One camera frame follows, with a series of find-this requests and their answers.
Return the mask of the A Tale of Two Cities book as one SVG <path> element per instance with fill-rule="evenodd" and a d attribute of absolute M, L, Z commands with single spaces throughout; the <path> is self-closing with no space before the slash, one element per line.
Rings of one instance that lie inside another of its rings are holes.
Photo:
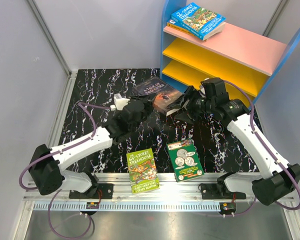
<path fill-rule="evenodd" d="M 132 92 L 135 96 L 155 94 L 153 107 L 165 116 L 169 116 L 179 110 L 178 108 L 168 109 L 167 106 L 176 101 L 182 93 L 157 76 L 150 77 L 134 86 Z"/>

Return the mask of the blue 26-Storey Treehouse book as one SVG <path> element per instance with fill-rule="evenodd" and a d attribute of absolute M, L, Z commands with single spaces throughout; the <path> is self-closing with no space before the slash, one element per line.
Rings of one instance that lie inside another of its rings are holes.
<path fill-rule="evenodd" d="M 223 31 L 226 18 L 194 2 L 175 11 L 171 19 L 202 41 Z"/>

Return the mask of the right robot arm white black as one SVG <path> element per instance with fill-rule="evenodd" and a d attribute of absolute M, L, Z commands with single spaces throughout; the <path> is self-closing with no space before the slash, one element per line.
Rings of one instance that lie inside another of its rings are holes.
<path fill-rule="evenodd" d="M 167 108 L 181 110 L 175 118 L 193 124 L 201 115 L 212 115 L 244 146 L 256 164 L 259 175 L 227 173 L 217 179 L 216 192 L 223 199 L 234 193 L 254 195 L 263 205 L 276 203 L 287 210 L 300 209 L 300 165 L 290 164 L 268 141 L 254 121 L 250 108 L 240 99 L 230 99 L 228 81 L 207 78 L 200 89 L 189 86 Z"/>

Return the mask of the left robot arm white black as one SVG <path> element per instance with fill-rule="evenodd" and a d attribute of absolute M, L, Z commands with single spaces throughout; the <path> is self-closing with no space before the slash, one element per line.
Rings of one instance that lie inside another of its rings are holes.
<path fill-rule="evenodd" d="M 57 190 L 75 191 L 91 199 L 98 192 L 98 178 L 90 172 L 74 172 L 67 168 L 79 160 L 126 141 L 154 110 L 156 94 L 130 96 L 115 94 L 113 117 L 93 131 L 66 144 L 48 148 L 38 146 L 28 172 L 42 196 Z"/>

